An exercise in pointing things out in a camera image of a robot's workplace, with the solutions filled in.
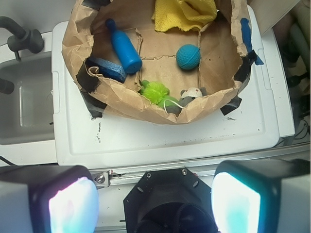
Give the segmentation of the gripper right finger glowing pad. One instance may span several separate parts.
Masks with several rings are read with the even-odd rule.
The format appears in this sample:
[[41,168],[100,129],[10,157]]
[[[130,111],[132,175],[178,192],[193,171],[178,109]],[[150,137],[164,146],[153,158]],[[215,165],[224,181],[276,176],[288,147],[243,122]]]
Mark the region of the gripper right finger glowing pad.
[[311,163],[222,161],[215,170],[211,204],[222,233],[309,233]]

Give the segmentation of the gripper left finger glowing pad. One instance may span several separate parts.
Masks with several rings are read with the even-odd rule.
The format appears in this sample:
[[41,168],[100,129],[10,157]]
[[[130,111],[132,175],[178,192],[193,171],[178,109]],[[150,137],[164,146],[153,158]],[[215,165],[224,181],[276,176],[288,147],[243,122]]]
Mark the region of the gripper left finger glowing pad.
[[2,233],[92,233],[99,196],[84,166],[2,166]]

